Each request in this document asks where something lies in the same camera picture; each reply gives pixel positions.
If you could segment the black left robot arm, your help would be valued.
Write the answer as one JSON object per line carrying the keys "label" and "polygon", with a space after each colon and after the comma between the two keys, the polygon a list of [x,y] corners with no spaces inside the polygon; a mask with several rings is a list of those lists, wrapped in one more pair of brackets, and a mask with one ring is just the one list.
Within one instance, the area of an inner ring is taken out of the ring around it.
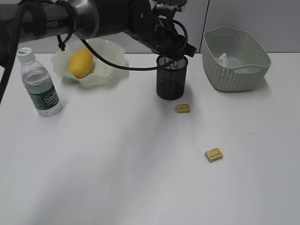
{"label": "black left robot arm", "polygon": [[196,48],[180,35],[174,15],[183,0],[22,0],[0,6],[0,64],[15,60],[18,44],[52,36],[72,35],[88,40],[118,33],[158,55],[179,59],[193,57]]}

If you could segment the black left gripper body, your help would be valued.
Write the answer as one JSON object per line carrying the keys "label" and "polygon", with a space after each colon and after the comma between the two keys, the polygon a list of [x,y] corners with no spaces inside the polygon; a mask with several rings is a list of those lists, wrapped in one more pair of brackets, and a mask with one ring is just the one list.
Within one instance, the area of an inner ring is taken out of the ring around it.
{"label": "black left gripper body", "polygon": [[185,55],[194,57],[196,48],[188,43],[185,28],[183,28],[185,35],[180,35],[174,24],[180,25],[178,21],[169,21],[152,15],[135,16],[132,20],[131,38],[152,52],[171,59],[181,59]]}

